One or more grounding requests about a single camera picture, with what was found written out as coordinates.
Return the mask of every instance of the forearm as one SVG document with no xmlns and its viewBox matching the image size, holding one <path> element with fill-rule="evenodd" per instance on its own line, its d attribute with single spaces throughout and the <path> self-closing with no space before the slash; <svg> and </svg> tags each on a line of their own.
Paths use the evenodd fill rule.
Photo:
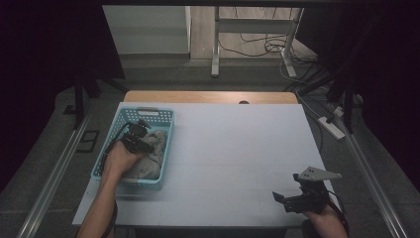
<svg viewBox="0 0 420 238">
<path fill-rule="evenodd" d="M 118 176 L 104 172 L 101 184 L 89 211 L 78 231 L 77 237 L 101 237 L 111 221 L 114 211 L 115 191 Z"/>
</svg>

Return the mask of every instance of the human hand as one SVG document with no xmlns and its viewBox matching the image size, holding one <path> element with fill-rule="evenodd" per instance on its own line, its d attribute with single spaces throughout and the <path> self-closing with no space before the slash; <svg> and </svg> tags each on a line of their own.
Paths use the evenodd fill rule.
<svg viewBox="0 0 420 238">
<path fill-rule="evenodd" d="M 343 224 L 340 222 L 338 214 L 330 206 L 327 205 L 320 214 L 313 211 L 304 211 L 302 213 L 311 220 L 316 231 L 321 237 L 348 237 Z"/>
<path fill-rule="evenodd" d="M 117 141 L 109 152 L 105 161 L 103 176 L 119 179 L 123 172 L 129 170 L 136 161 L 143 158 L 145 153 L 130 153 L 121 141 Z"/>
</svg>

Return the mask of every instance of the white table surface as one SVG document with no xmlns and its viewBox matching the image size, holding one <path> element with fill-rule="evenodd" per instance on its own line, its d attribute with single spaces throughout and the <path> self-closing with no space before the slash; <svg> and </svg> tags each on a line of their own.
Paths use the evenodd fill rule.
<svg viewBox="0 0 420 238">
<path fill-rule="evenodd" d="M 299 104 L 121 103 L 174 111 L 163 189 L 118 187 L 118 225 L 296 227 L 272 192 L 300 195 L 292 174 L 325 170 Z M 331 184 L 325 182 L 328 189 Z M 73 220 L 80 225 L 99 181 L 91 179 Z"/>
</svg>

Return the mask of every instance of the gray cloth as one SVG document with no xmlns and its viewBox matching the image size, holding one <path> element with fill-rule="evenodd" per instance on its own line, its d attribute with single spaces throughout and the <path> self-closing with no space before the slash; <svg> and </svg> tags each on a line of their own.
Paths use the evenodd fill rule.
<svg viewBox="0 0 420 238">
<path fill-rule="evenodd" d="M 166 132 L 163 130 L 154 131 L 146 135 L 143 141 L 153 146 L 154 151 L 136 162 L 131 169 L 123 174 L 123 178 L 158 179 L 161 164 L 163 163 L 165 138 Z"/>
</svg>

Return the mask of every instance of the white wall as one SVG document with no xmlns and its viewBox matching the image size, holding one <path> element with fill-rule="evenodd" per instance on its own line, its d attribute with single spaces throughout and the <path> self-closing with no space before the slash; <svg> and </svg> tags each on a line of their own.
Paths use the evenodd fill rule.
<svg viewBox="0 0 420 238">
<path fill-rule="evenodd" d="M 118 54 L 188 54 L 189 7 L 103 6 Z"/>
</svg>

